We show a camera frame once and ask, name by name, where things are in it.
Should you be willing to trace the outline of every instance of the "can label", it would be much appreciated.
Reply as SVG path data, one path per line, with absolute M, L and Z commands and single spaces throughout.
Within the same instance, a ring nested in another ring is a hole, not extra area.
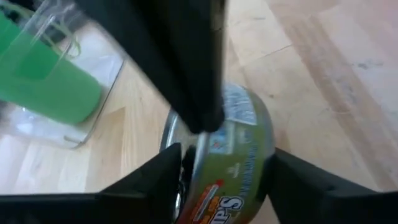
M 254 97 L 240 86 L 225 86 L 226 121 L 205 143 L 207 154 L 178 224 L 248 223 L 259 210 L 257 191 L 274 142 L 268 113 Z
M 257 116 L 247 91 L 236 84 L 224 87 L 226 119 L 244 124 L 257 125 Z

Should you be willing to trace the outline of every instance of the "tin can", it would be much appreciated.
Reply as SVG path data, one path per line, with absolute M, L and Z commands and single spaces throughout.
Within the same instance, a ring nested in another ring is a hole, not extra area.
M 177 203 L 177 224 L 249 223 L 265 199 L 275 152 L 269 113 L 257 95 L 234 84 L 224 86 L 224 110 L 219 130 L 197 136 L 169 114 L 162 147 L 196 146 L 189 189 L 178 196 L 185 203 Z

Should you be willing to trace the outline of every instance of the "wooden table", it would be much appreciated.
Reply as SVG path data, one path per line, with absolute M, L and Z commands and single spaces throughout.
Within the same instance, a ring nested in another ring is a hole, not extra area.
M 225 77 L 264 100 L 278 147 L 370 189 L 394 190 L 397 9 L 394 0 L 230 0 Z M 158 153 L 167 113 L 128 62 L 81 148 L 1 137 L 0 193 L 100 190 Z M 277 223 L 269 202 L 253 223 L 262 218 Z

